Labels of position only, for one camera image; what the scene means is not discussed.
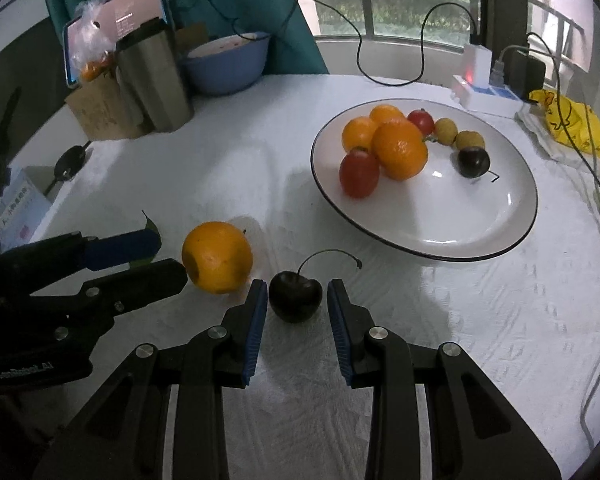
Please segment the black spoon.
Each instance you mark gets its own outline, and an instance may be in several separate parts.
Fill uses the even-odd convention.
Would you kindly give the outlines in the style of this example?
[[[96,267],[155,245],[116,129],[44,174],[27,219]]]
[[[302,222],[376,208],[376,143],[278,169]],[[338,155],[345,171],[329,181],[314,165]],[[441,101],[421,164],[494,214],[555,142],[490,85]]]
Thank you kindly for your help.
[[[75,145],[60,156],[54,167],[53,181],[47,185],[43,192],[45,196],[50,194],[56,184],[70,181],[83,168],[86,161],[86,151],[91,144],[91,141],[87,141],[83,145]]]

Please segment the orange with stem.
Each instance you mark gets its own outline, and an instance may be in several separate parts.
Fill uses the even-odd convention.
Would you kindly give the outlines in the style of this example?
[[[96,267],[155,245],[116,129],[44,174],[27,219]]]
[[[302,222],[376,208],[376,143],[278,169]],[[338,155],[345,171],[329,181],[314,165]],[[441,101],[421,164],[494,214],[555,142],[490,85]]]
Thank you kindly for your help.
[[[237,292],[248,280],[253,254],[245,234],[227,222],[201,223],[182,246],[182,263],[192,283],[212,295]]]

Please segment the stainless steel tumbler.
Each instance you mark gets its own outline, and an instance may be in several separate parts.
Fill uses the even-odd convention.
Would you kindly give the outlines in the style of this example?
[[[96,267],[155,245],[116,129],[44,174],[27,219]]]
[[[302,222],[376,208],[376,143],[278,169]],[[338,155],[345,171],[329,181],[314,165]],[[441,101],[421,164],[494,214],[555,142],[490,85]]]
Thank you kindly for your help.
[[[145,132],[172,132],[193,117],[171,27],[152,18],[116,43],[116,77],[132,124]]]

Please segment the dark plum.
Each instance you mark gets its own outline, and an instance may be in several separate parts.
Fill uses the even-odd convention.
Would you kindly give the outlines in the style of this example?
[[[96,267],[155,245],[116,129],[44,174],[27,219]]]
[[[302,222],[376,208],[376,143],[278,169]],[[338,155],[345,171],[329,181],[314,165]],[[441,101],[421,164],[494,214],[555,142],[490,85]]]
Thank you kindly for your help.
[[[491,159],[488,152],[480,146],[468,146],[457,153],[457,167],[460,174],[467,179],[477,179],[490,174],[496,182],[500,175],[491,169]]]

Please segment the white paper card box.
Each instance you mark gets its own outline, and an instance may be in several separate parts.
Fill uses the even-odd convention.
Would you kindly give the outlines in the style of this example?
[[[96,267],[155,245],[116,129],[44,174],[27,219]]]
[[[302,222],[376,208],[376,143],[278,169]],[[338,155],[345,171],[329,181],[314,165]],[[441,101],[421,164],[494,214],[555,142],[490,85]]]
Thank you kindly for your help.
[[[0,242],[2,252],[28,244],[41,224],[50,201],[26,172],[15,168],[0,198]]]

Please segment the blue bowl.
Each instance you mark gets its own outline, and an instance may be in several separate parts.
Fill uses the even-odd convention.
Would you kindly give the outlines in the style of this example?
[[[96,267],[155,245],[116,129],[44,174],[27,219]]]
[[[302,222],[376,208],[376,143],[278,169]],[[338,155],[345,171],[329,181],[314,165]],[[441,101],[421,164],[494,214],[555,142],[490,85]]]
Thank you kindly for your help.
[[[208,41],[181,59],[181,68],[205,96],[227,96],[254,84],[263,74],[270,36],[245,32]]]

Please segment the dark cherry with stem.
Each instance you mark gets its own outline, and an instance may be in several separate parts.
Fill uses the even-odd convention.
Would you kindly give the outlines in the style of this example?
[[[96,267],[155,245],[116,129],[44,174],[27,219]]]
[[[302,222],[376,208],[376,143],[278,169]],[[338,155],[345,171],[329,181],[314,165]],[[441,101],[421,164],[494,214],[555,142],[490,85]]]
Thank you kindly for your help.
[[[268,301],[274,313],[284,322],[299,324],[312,318],[323,300],[323,287],[314,278],[302,274],[303,267],[318,255],[338,252],[351,258],[358,269],[362,269],[362,260],[343,249],[329,248],[307,256],[295,271],[280,271],[268,285]]]

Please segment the large orange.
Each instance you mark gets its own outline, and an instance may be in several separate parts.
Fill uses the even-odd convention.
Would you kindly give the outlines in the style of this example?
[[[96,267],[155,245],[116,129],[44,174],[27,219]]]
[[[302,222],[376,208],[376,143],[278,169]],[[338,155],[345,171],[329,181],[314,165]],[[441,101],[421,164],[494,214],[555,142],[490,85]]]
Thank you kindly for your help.
[[[341,143],[344,151],[350,153],[354,150],[363,150],[371,153],[377,128],[376,122],[368,116],[358,116],[351,119],[344,126],[341,133]]]

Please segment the green leaf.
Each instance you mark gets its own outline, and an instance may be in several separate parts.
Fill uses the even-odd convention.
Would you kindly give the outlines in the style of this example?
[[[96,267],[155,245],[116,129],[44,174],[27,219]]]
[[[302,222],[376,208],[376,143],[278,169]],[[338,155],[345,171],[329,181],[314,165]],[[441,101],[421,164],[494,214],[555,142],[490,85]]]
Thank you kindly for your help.
[[[151,218],[148,217],[148,215],[146,214],[146,212],[144,210],[142,210],[142,213],[145,217],[145,229],[153,232],[154,234],[156,234],[158,236],[158,241],[159,241],[158,247],[161,247],[162,238],[161,238],[161,234],[158,229],[158,226],[155,224],[155,222],[153,222],[151,220]],[[148,264],[151,264],[154,261],[155,256],[156,256],[156,254],[152,254],[146,258],[132,261],[130,263],[130,268],[136,269],[136,268],[140,268],[141,266],[148,266]]]

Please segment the plastic bag of fruit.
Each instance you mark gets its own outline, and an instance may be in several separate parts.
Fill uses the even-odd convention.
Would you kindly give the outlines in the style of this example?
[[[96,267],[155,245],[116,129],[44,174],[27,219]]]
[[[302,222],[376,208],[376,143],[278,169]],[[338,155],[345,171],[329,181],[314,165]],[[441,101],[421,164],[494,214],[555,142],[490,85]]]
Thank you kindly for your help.
[[[71,40],[71,64],[79,81],[94,79],[116,46],[112,6],[108,0],[85,0]]]

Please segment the small red tomato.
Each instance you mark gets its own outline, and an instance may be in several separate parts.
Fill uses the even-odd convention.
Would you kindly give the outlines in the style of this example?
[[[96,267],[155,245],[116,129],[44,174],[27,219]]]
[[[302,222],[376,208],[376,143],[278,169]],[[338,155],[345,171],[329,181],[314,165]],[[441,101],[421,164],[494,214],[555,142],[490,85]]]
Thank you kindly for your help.
[[[434,118],[423,108],[419,110],[412,110],[410,114],[407,115],[407,119],[412,122],[417,128],[419,128],[420,133],[423,136],[430,136],[431,133],[434,133]]]

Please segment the white charger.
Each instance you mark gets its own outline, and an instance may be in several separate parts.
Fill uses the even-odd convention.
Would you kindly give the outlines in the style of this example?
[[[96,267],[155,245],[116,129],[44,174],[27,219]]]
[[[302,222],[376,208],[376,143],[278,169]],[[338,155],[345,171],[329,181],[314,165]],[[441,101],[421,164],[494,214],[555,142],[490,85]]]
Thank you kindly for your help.
[[[486,89],[490,84],[492,51],[474,36],[464,47],[460,73],[475,88]]]

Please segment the cardboard box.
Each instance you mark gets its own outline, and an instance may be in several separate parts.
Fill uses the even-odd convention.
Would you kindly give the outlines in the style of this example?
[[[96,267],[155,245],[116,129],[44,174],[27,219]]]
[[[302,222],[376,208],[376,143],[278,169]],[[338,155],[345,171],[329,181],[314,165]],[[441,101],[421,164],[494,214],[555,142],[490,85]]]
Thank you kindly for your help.
[[[134,124],[116,78],[104,73],[82,84],[65,99],[90,141],[137,139],[146,133]]]

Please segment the brown-green lychee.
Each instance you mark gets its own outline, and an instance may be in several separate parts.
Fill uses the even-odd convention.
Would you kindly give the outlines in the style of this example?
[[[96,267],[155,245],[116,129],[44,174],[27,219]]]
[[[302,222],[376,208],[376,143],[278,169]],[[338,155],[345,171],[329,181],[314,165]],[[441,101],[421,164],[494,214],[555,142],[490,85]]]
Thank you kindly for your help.
[[[482,148],[484,150],[486,141],[477,131],[464,130],[457,133],[454,146],[459,151],[464,150],[464,148]]]

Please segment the white round plate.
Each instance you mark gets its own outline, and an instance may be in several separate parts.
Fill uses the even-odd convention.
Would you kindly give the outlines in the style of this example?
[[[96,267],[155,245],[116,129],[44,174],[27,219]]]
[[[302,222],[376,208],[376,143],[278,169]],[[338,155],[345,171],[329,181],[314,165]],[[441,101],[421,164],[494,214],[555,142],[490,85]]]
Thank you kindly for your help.
[[[461,108],[416,99],[390,103],[403,113],[423,108],[434,118],[452,119],[460,130],[480,133],[491,159],[489,173],[462,177],[452,148],[431,142],[427,163],[417,176],[403,182],[381,177],[370,196],[347,196],[338,176],[346,154],[341,133],[347,122],[376,105],[366,102],[333,117],[314,139],[311,170],[327,203],[376,240],[434,260],[486,260],[519,245],[533,228],[539,199],[531,169],[516,146]]]

